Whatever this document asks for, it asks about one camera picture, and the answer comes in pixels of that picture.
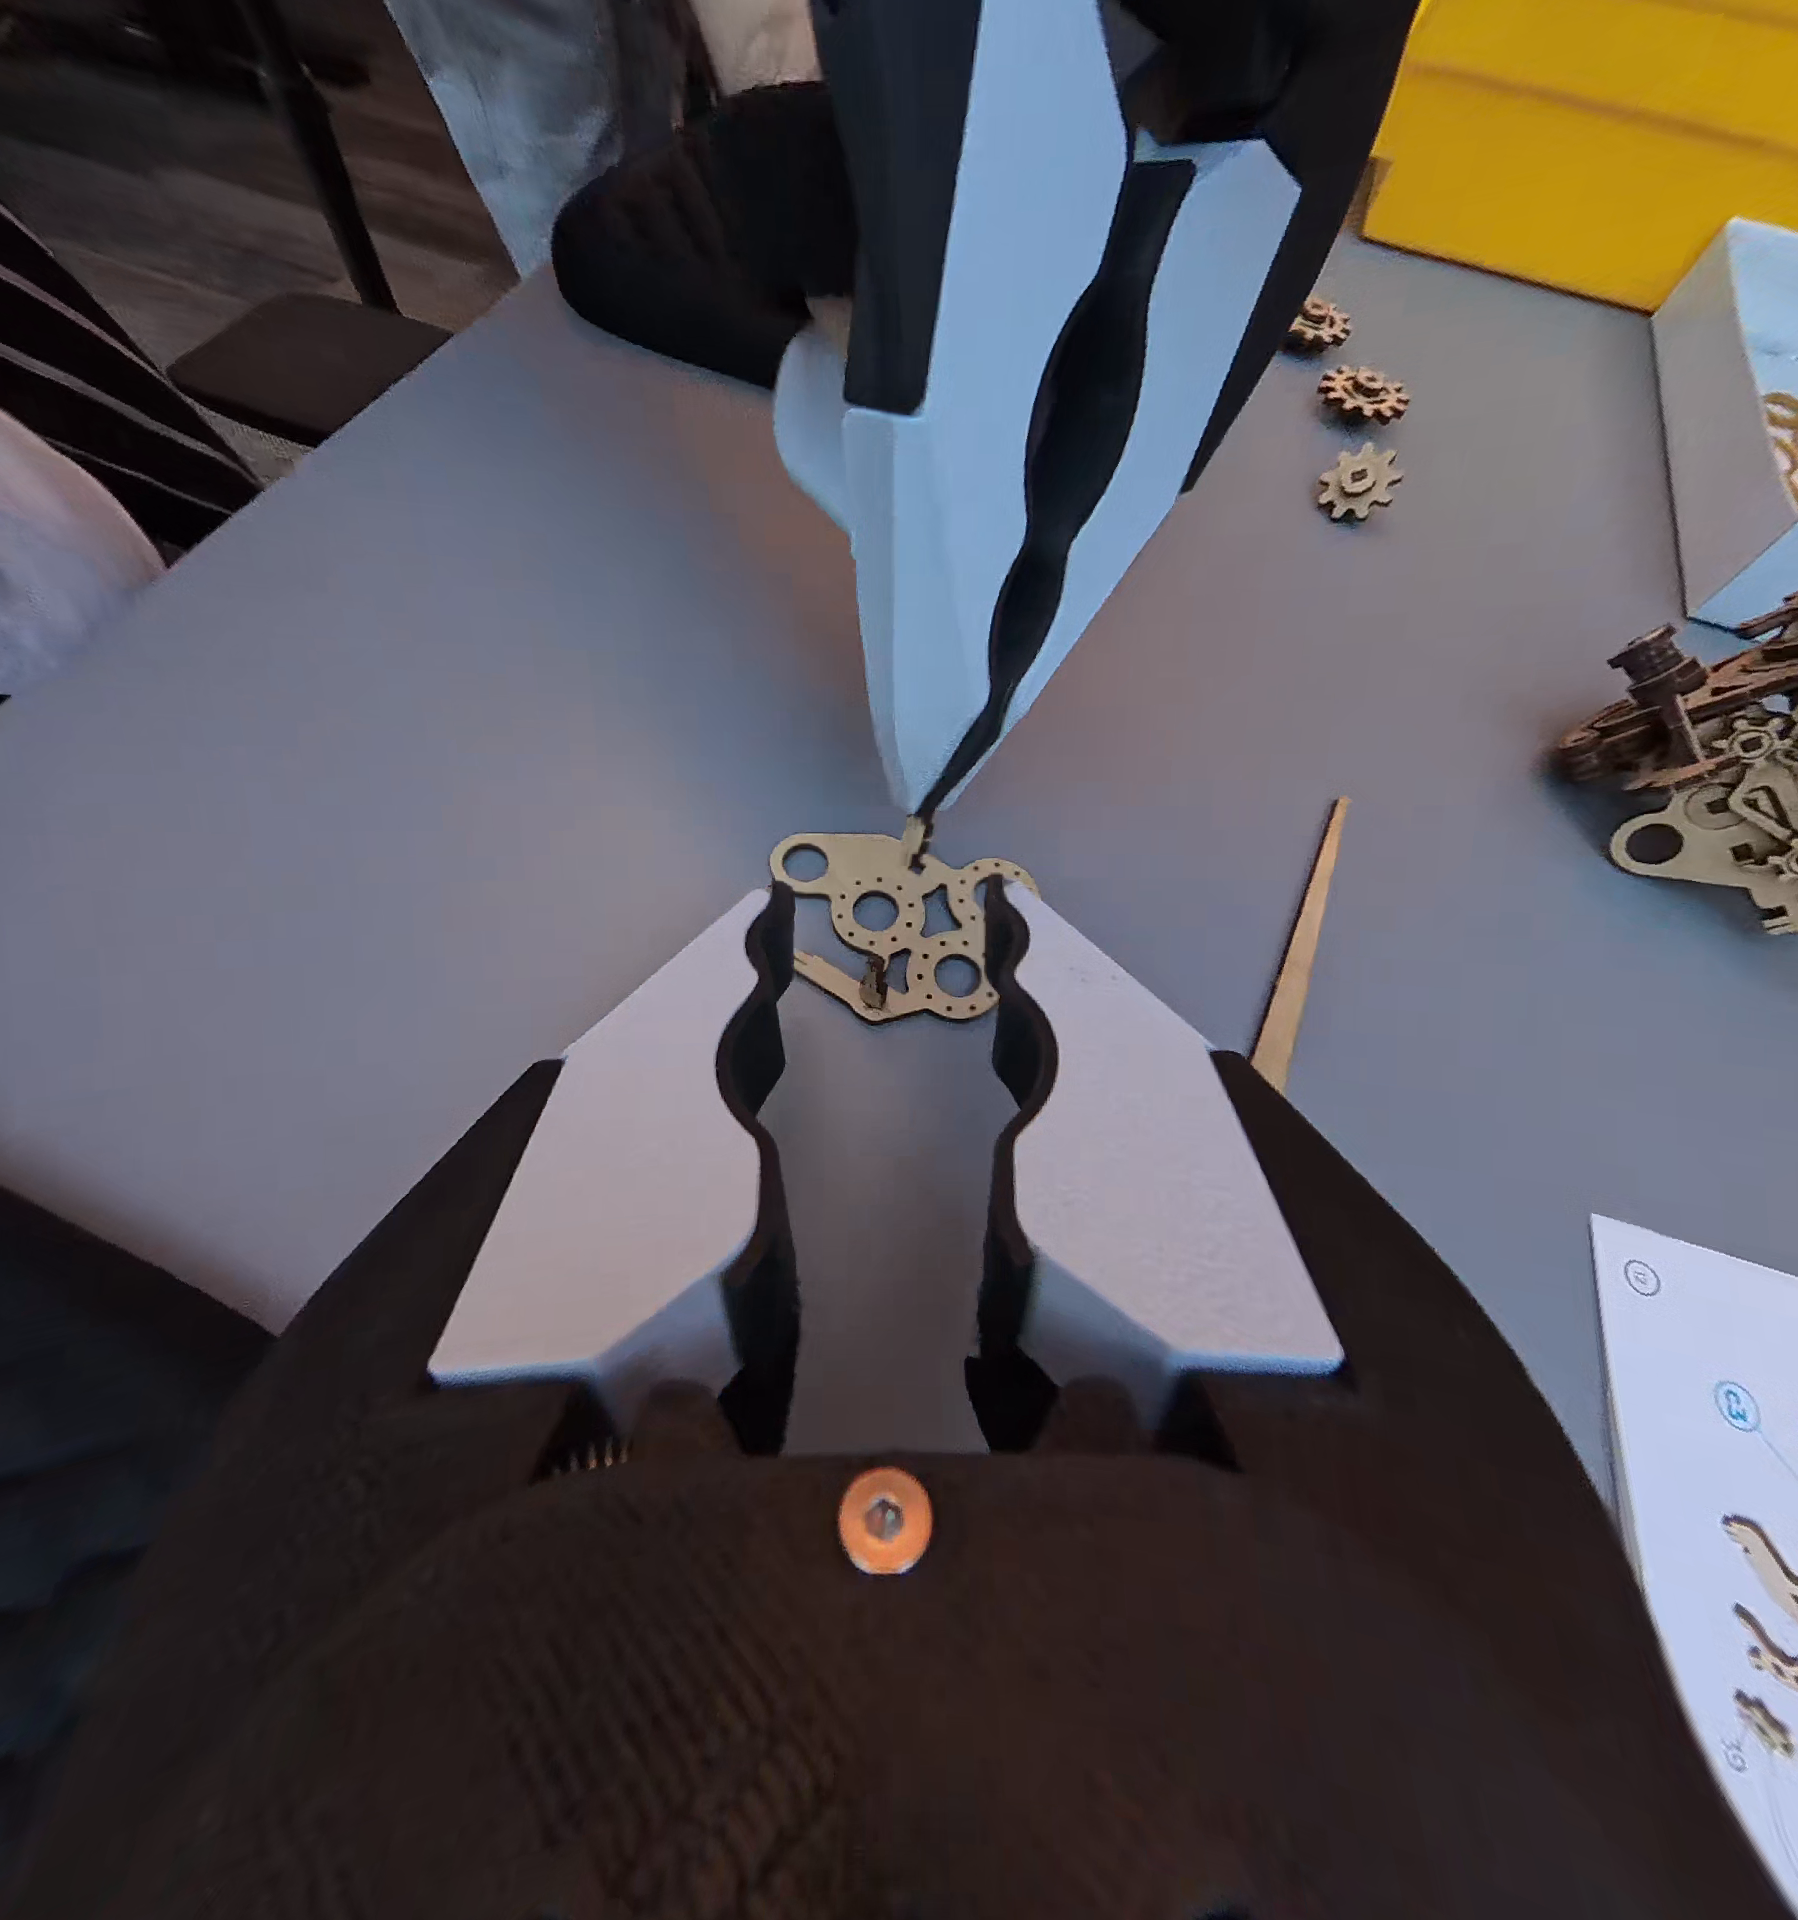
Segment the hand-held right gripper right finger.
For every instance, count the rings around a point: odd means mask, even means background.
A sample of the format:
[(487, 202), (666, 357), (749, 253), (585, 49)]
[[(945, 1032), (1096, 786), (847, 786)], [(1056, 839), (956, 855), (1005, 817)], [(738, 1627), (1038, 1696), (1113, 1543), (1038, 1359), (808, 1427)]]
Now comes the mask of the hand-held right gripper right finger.
[(1108, 1380), (1154, 1430), (1182, 1380), (1324, 1380), (1346, 1361), (1201, 1032), (1026, 880), (993, 878), (991, 1066), (1015, 1112), (988, 1195), (969, 1399), (1029, 1450)]

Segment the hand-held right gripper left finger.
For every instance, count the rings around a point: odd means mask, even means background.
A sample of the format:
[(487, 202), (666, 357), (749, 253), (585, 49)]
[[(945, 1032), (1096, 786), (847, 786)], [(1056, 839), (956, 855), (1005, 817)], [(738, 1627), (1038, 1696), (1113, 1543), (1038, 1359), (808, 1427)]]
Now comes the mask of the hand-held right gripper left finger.
[(793, 939), (793, 891), (751, 891), (563, 1049), (434, 1381), (576, 1380), (619, 1431), (692, 1381), (745, 1450), (785, 1446), (800, 1302), (764, 1105)]

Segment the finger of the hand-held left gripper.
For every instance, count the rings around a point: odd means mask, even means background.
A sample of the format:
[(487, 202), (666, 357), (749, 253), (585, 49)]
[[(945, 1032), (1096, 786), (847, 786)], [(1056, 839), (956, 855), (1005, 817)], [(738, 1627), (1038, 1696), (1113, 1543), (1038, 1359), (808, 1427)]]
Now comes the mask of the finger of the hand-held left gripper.
[(1051, 683), (1188, 486), (1295, 213), (1260, 137), (1142, 137), (1102, 265), (1036, 391), (1026, 536), (985, 642), (985, 697), (931, 783), (951, 803)]
[(1101, 5), (985, 3), (1003, 13), (979, 26), (924, 399), (847, 395), (847, 353), (876, 321), (862, 240), (847, 347), (808, 331), (773, 396), (787, 467), (850, 539), (874, 733), (909, 815), (935, 811), (931, 783), (984, 704), (1036, 391), (1102, 265), (1130, 158)]

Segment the perforated wooden plate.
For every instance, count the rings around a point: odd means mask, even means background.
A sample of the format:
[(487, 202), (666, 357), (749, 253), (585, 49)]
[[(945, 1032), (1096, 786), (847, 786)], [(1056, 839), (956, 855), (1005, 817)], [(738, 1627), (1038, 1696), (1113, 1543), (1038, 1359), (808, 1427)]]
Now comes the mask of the perforated wooden plate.
[[(858, 1021), (969, 1022), (997, 1009), (1001, 996), (985, 962), (982, 886), (1003, 878), (1033, 889), (1019, 865), (979, 855), (952, 867), (930, 852), (924, 870), (910, 872), (901, 835), (794, 832), (769, 854), (769, 872), (799, 899), (824, 901), (856, 969), (800, 949), (794, 970)], [(882, 1013), (858, 1002), (862, 976), (876, 953), (890, 960), (890, 1000)]]

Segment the grey desk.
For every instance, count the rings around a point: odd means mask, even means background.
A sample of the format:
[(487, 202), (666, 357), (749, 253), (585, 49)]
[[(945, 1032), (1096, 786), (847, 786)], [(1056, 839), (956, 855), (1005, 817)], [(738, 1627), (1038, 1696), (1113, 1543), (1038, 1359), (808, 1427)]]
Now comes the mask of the grey desk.
[[(1545, 777), (1680, 610), (1649, 323), (1343, 236), (1412, 391), (1333, 524), (1265, 375), (937, 829), (1223, 1046), (1350, 799), (1289, 1095), (1604, 1492), (1589, 1220), (1798, 1276), (1798, 939)], [(281, 1328), (537, 1057), (889, 831), (849, 548), (767, 399), (534, 277), (0, 710), (0, 1184)]]

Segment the black honeycomb cushion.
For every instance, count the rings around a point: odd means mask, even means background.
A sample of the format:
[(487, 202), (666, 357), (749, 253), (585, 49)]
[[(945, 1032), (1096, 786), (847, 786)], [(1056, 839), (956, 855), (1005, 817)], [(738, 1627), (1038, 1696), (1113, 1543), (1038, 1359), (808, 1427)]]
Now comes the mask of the black honeycomb cushion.
[(625, 343), (760, 391), (854, 293), (858, 222), (825, 83), (724, 100), (581, 186), (551, 231), (567, 307)]

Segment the tapered wooden stick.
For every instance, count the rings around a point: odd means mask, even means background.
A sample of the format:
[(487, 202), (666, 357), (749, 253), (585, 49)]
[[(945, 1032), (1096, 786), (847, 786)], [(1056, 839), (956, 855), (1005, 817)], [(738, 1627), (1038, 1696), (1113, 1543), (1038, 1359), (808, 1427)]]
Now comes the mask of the tapered wooden stick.
[(1293, 924), (1270, 979), (1266, 1006), (1251, 1042), (1249, 1066), (1270, 1088), (1284, 1092), (1295, 1062), (1295, 1044), (1313, 989), (1323, 944), (1326, 904), (1333, 891), (1350, 797), (1334, 797), (1323, 824), (1319, 850), (1306, 875)]

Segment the yellow plastic bin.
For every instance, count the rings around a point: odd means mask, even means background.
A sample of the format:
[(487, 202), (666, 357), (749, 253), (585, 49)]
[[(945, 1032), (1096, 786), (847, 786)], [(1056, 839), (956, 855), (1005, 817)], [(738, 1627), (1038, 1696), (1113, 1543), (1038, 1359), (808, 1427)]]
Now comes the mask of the yellow plastic bin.
[(1361, 235), (1649, 314), (1733, 218), (1798, 233), (1798, 1), (1426, 1)]

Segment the white cardboard tray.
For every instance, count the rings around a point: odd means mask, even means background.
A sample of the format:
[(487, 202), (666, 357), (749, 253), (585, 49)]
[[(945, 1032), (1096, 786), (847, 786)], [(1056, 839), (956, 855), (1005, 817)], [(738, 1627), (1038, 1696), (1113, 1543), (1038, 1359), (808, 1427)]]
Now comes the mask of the white cardboard tray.
[(1798, 233), (1730, 219), (1653, 314), (1691, 616), (1730, 627), (1798, 590), (1798, 511), (1762, 396), (1798, 396)]

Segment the dark chair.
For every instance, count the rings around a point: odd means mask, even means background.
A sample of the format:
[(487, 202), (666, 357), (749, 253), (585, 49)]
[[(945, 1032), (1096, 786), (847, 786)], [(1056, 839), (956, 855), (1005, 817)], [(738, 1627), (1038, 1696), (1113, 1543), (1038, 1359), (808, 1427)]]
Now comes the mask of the dark chair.
[(287, 293), (167, 366), (197, 408), (277, 440), (318, 447), (434, 355), (452, 337), (408, 316), (357, 202), (313, 71), (273, 1), (239, 1), (264, 95), (287, 131), (328, 228), (351, 297)]

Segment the white instruction booklet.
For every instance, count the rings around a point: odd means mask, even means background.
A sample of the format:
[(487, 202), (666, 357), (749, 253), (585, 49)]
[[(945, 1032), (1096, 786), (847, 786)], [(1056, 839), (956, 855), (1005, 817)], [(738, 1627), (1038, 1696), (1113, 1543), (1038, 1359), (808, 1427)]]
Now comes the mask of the white instruction booklet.
[(1632, 1569), (1798, 1915), (1798, 1278), (1604, 1216), (1589, 1230)]

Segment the half-built wooden model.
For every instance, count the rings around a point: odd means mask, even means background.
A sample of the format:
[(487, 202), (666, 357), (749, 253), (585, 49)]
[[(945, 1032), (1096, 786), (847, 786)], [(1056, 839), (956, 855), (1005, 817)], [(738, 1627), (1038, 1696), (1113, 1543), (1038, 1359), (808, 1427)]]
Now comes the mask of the half-built wooden model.
[(1798, 937), (1798, 590), (1702, 662), (1674, 624), (1619, 649), (1622, 695), (1559, 736), (1558, 777), (1637, 799), (1609, 838), (1627, 875), (1730, 889)]

